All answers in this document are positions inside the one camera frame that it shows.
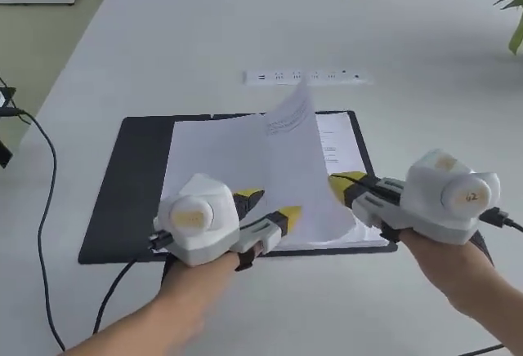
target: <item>stack of papers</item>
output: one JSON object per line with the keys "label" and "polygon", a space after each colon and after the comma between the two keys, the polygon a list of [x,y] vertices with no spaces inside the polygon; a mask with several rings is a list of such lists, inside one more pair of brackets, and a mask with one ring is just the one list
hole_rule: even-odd
{"label": "stack of papers", "polygon": [[242,224],[281,207],[301,206],[302,218],[279,250],[379,247],[329,187],[334,172],[365,171],[346,113],[316,115],[305,82],[276,109],[240,118],[176,123],[162,198],[200,172],[232,191],[264,189]]}

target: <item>white table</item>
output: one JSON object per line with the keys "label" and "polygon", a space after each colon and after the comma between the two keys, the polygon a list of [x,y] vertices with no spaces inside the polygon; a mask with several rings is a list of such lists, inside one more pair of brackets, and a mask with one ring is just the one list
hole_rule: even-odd
{"label": "white table", "polygon": [[[69,346],[92,330],[120,265],[77,255],[122,119],[263,111],[292,88],[252,88],[243,69],[366,69],[372,86],[317,87],[318,109],[353,109],[376,171],[401,178],[441,147],[499,173],[503,207],[523,219],[523,63],[507,50],[516,11],[496,0],[105,0],[38,114],[59,158],[44,254],[56,325]],[[51,176],[32,127],[0,175],[0,344],[53,354],[36,231]],[[519,288],[523,235],[486,229]],[[162,265],[138,265],[105,323],[143,305]],[[495,341],[455,313],[402,247],[390,255],[259,260],[186,354],[460,354]]]}

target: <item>white power strip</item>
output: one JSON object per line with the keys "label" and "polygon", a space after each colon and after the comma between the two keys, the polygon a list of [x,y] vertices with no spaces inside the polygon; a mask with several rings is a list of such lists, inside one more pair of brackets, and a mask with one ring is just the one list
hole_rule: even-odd
{"label": "white power strip", "polygon": [[[244,72],[244,84],[249,86],[297,85],[303,78],[300,69],[286,70],[248,70]],[[340,69],[310,70],[306,73],[307,82],[312,86],[360,85],[370,80],[361,72]]]}

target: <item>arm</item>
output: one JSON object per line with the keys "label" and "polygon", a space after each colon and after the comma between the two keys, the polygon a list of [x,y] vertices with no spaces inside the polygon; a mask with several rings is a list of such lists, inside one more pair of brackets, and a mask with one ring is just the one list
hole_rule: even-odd
{"label": "arm", "polygon": [[148,305],[63,355],[156,356],[181,348],[201,330],[206,310],[223,293],[238,265],[233,253],[194,268],[175,265]]}
{"label": "arm", "polygon": [[400,237],[455,309],[475,319],[514,355],[523,355],[523,294],[498,274],[483,252],[470,242],[451,246],[408,230]]}
{"label": "arm", "polygon": [[505,280],[485,284],[477,298],[472,298],[466,314],[513,354],[523,355],[523,294]]}

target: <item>hand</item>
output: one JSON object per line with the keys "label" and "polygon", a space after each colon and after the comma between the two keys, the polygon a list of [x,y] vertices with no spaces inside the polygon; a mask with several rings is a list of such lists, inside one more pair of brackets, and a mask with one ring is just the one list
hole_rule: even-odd
{"label": "hand", "polygon": [[438,243],[409,229],[401,232],[400,239],[428,280],[463,314],[470,315],[488,290],[504,282],[485,254],[470,242],[464,246]]}
{"label": "hand", "polygon": [[[262,245],[254,250],[258,256]],[[238,254],[230,252],[205,265],[189,267],[178,261],[171,267],[152,305],[160,314],[177,317],[180,324],[173,328],[179,333],[177,345],[202,331],[205,314],[226,289],[238,265]]]}

